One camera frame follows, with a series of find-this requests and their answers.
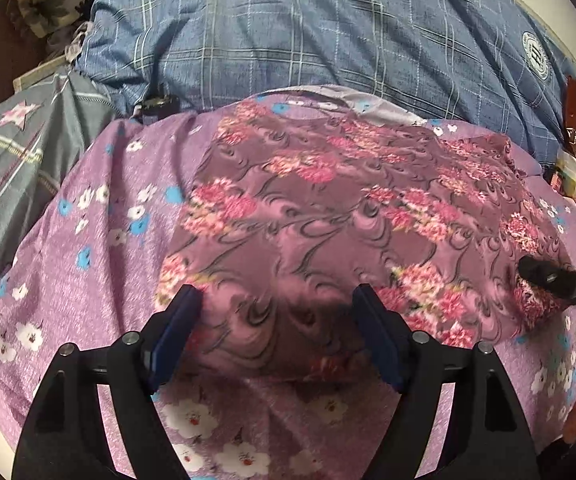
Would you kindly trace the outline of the blue plaid quilt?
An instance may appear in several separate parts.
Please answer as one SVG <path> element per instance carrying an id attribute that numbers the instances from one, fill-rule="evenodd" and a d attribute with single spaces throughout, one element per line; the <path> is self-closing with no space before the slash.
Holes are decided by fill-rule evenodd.
<path id="1" fill-rule="evenodd" d="M 515 0 L 95 0 L 76 66 L 125 113 L 338 84 L 504 133 L 540 162 L 564 144 L 574 74 Z"/>

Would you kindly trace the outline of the grey star pattern pillow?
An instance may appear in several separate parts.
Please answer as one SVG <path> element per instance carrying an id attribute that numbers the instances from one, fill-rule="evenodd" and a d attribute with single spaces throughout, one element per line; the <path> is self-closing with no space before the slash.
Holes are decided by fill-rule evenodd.
<path id="1" fill-rule="evenodd" d="M 0 274 L 67 173 L 118 116 L 108 92 L 70 68 L 0 103 Z"/>

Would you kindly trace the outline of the maroon pink floral garment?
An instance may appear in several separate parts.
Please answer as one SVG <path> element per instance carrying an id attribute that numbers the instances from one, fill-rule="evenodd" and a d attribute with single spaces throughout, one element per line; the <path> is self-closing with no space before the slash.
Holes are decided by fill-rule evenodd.
<path id="1" fill-rule="evenodd" d="M 348 108 L 245 100 L 200 118 L 184 157 L 194 169 L 154 303 L 200 290 L 189 349 L 220 372 L 361 374 L 350 317 L 361 284 L 413 330 L 462 348 L 564 306 L 519 275 L 525 256 L 571 259 L 501 134 L 441 139 Z"/>

